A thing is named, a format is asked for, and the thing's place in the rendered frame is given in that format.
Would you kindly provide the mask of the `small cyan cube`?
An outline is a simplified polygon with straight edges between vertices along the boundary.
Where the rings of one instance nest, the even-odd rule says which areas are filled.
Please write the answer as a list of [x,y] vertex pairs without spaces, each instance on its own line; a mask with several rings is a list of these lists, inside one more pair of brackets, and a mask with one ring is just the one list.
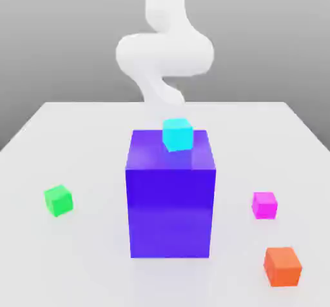
[[193,127],[185,118],[163,121],[162,142],[169,152],[191,150],[193,148]]

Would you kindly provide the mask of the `small magenta cube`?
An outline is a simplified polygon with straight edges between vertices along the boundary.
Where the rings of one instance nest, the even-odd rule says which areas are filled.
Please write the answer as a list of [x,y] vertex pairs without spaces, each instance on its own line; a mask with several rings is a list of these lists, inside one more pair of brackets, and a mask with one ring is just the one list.
[[278,202],[273,192],[254,192],[252,211],[256,219],[275,219]]

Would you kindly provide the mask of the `small green cube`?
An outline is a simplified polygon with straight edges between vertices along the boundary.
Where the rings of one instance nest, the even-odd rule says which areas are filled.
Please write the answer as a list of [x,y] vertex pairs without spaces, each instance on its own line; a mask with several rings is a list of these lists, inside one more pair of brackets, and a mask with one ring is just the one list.
[[47,209],[54,217],[73,210],[72,193],[63,185],[44,191],[44,199]]

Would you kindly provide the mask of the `small orange cube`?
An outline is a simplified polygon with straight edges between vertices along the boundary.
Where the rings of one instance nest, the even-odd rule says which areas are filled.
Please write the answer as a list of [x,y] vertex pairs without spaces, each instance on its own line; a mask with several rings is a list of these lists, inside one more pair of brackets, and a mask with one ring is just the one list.
[[292,247],[267,248],[264,270],[272,287],[297,286],[302,265]]

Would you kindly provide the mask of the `large purple box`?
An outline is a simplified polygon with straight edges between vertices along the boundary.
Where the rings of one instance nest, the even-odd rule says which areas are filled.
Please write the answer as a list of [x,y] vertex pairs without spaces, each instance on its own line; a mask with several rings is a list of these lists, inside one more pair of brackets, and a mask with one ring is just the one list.
[[134,130],[125,168],[133,258],[207,258],[216,166],[205,130],[169,152],[160,130]]

